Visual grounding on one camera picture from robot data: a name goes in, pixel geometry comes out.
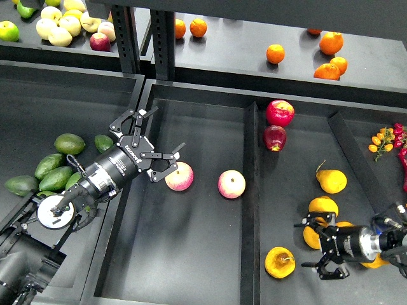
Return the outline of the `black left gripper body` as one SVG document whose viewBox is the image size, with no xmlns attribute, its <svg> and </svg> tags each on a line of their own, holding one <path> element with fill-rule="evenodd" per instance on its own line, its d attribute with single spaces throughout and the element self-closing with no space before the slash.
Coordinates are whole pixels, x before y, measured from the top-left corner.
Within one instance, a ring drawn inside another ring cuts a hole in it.
<svg viewBox="0 0 407 305">
<path fill-rule="evenodd" d="M 101 193 L 119 191 L 128 181 L 151 168 L 152 159 L 143 158 L 154 147 L 143 136 L 137 147 L 131 140 L 121 140 L 98 156 L 92 165 L 92 186 Z"/>
</svg>

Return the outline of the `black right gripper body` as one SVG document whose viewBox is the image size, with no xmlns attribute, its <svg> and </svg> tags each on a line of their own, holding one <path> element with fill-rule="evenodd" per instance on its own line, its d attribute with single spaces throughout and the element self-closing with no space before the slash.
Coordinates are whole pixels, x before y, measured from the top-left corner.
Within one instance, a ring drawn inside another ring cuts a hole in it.
<svg viewBox="0 0 407 305">
<path fill-rule="evenodd" d="M 382 251 L 379 235 L 366 226 L 328 226 L 322 229 L 319 240 L 321 252 L 336 264 L 370 263 Z"/>
</svg>

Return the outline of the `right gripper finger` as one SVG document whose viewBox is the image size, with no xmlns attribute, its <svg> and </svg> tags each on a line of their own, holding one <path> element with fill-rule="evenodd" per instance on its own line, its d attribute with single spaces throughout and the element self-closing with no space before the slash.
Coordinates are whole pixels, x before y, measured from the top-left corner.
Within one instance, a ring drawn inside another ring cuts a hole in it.
<svg viewBox="0 0 407 305">
<path fill-rule="evenodd" d="M 328 226 L 336 225 L 336 214 L 334 212 L 309 212 L 302 218 L 300 223 L 296 223 L 293 227 L 310 227 L 318 235 L 324 234 L 324 230 Z"/>
<path fill-rule="evenodd" d="M 321 280 L 343 280 L 349 276 L 347 268 L 341 266 L 334 271 L 328 271 L 326 267 L 330 262 L 336 263 L 337 259 L 334 258 L 334 255 L 324 254 L 319 262 L 303 262 L 301 267 L 314 269 Z"/>
</svg>

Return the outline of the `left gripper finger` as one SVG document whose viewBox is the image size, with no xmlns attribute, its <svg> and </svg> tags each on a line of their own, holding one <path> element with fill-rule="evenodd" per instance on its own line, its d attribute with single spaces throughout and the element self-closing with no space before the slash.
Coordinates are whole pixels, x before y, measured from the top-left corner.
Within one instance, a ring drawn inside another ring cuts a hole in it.
<svg viewBox="0 0 407 305">
<path fill-rule="evenodd" d="M 144 109 L 140 109 L 138 111 L 127 109 L 109 125 L 109 131 L 122 142 L 124 142 L 125 140 L 129 141 L 131 147 L 139 147 L 139 142 L 142 138 L 141 130 L 143 121 L 152 116 L 157 110 L 157 106 L 154 106 L 149 111 L 146 111 Z M 123 125 L 127 121 L 130 121 L 130 127 L 129 131 L 125 133 L 123 131 Z"/>
<path fill-rule="evenodd" d="M 172 152 L 141 152 L 141 172 L 146 172 L 151 182 L 159 182 L 178 169 L 177 160 L 180 158 L 179 151 L 186 144 L 179 144 Z M 164 160 L 167 167 L 161 172 L 153 169 L 153 162 L 156 160 Z"/>
</svg>

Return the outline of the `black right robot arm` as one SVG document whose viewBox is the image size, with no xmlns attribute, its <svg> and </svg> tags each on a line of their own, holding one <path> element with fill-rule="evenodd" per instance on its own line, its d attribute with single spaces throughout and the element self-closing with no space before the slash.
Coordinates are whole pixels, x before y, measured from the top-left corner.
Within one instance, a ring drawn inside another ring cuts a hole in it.
<svg viewBox="0 0 407 305">
<path fill-rule="evenodd" d="M 321 280 L 342 280 L 349 275 L 344 263 L 372 263 L 380 255 L 406 277 L 406 207 L 394 203 L 389 208 L 398 221 L 380 213 L 370 226 L 340 227 L 334 212 L 307 213 L 294 227 L 309 227 L 317 233 L 322 257 L 319 262 L 301 265 L 312 268 Z"/>
</svg>

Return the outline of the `green avocado near arm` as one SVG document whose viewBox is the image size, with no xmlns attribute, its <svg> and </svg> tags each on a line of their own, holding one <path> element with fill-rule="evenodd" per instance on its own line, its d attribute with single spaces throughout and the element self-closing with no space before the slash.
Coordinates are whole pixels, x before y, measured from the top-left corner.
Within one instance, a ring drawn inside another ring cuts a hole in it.
<svg viewBox="0 0 407 305">
<path fill-rule="evenodd" d="M 75 172 L 74 174 L 72 174 L 66 183 L 65 190 L 67 191 L 70 187 L 75 185 L 80 180 L 80 178 L 82 178 L 82 175 L 79 172 Z"/>
</svg>

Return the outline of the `yellow pear under arm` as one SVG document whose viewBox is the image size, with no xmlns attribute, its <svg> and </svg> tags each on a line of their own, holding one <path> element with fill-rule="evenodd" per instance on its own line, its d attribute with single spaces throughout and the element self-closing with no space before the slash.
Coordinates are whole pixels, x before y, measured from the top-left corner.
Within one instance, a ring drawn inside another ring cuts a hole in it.
<svg viewBox="0 0 407 305">
<path fill-rule="evenodd" d="M 309 212 L 333 212 L 339 215 L 339 207 L 329 196 L 314 198 L 308 205 Z"/>
</svg>

